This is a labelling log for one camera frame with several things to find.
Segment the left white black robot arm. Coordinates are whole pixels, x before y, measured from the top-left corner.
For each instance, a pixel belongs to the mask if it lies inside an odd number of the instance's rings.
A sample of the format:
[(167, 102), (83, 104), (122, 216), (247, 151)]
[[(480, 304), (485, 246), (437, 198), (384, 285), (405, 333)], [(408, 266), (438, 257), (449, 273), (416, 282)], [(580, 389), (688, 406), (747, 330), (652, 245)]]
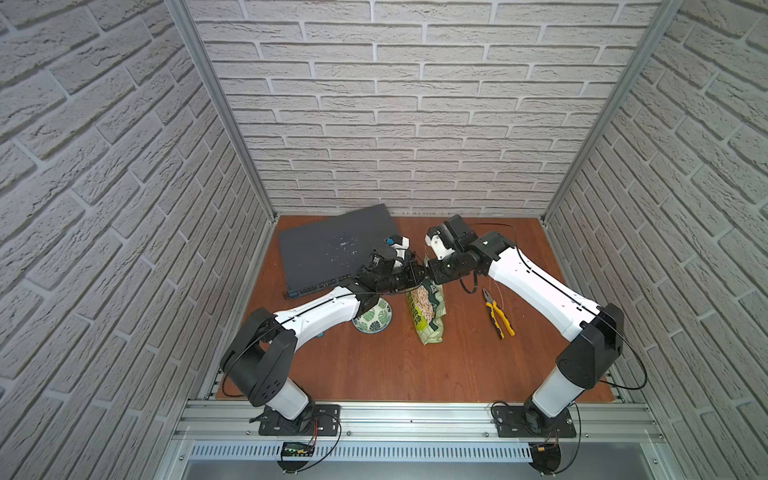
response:
[(426, 276), (426, 266), (414, 252), (384, 245), (326, 295), (276, 313), (253, 311), (223, 354), (220, 370), (251, 405), (267, 406), (288, 421), (303, 421), (312, 408), (310, 396), (289, 378), (296, 351), (362, 316), (382, 296), (420, 286)]

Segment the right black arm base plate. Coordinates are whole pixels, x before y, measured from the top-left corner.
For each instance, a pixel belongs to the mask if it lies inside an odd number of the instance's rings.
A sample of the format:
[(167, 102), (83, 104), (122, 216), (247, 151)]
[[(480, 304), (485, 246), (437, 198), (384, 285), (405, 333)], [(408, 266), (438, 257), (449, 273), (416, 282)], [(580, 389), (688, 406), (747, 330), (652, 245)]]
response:
[(500, 438), (565, 438), (577, 437), (568, 409), (550, 418), (533, 404), (511, 405), (494, 402), (490, 407), (492, 422)]

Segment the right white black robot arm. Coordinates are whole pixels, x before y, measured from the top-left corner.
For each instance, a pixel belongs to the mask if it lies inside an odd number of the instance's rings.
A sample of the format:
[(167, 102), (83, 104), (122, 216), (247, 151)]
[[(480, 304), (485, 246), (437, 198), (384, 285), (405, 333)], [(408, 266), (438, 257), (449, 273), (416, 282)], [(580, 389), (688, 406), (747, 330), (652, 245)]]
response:
[(556, 366), (525, 403), (530, 419), (554, 420), (583, 392), (597, 385), (621, 355), (624, 313), (601, 306), (539, 268), (517, 245), (497, 232), (482, 236), (458, 215), (425, 237), (435, 258), (428, 262), (438, 284), (485, 275), (512, 290), (569, 341)]

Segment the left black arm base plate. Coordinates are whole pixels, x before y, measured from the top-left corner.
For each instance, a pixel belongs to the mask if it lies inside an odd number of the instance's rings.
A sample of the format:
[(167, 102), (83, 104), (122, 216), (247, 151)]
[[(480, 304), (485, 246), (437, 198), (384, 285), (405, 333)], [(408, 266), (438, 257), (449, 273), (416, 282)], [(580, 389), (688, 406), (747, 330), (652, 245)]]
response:
[(310, 403), (295, 419), (290, 420), (269, 406), (253, 421), (258, 434), (268, 437), (335, 437), (339, 434), (341, 406)]

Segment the green oats bag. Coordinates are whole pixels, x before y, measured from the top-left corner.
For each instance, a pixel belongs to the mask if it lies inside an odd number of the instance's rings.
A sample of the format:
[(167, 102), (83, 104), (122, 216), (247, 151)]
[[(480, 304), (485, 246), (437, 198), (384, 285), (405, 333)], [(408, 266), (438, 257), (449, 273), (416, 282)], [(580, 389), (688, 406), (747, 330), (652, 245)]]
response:
[(425, 278), (418, 287), (406, 293), (406, 302), (421, 343), (441, 343), (446, 315), (443, 287)]

